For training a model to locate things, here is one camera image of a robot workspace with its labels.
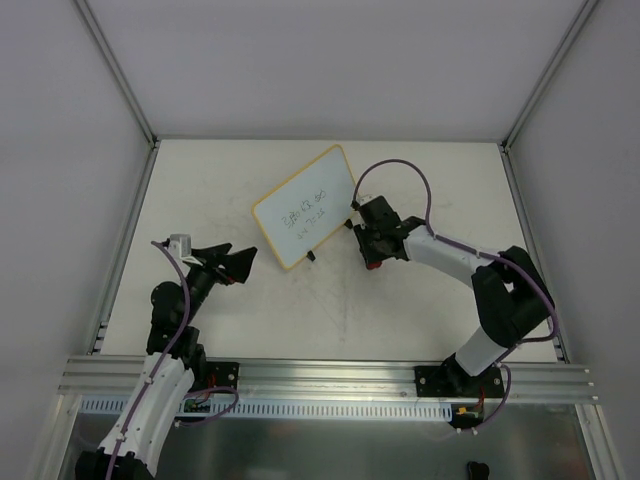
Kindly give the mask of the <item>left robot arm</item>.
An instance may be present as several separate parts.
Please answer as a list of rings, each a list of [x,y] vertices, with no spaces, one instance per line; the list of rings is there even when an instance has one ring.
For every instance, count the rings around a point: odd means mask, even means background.
[[[206,353],[192,321],[216,285],[243,284],[257,248],[233,251],[223,243],[194,249],[187,234],[174,234],[158,249],[175,270],[177,282],[164,281],[151,292],[151,330],[142,372],[124,409],[99,446],[80,454],[78,479],[152,479],[176,415],[189,397],[209,393],[239,395],[235,388],[208,381]]]

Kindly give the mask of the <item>yellow framed whiteboard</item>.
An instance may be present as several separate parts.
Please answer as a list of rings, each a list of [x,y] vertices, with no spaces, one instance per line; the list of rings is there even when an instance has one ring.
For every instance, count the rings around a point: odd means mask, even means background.
[[[345,151],[335,144],[253,205],[283,269],[294,268],[350,219],[354,188]]]

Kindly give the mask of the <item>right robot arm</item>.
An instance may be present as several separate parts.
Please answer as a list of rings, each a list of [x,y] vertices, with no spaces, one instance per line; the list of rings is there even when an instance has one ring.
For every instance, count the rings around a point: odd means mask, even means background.
[[[402,220],[382,196],[353,201],[352,208],[361,218],[353,232],[369,270],[389,259],[419,263],[473,292],[479,327],[419,385],[433,396],[472,394],[497,361],[545,320],[556,318],[554,301],[524,249],[478,250],[436,233],[424,219]]]

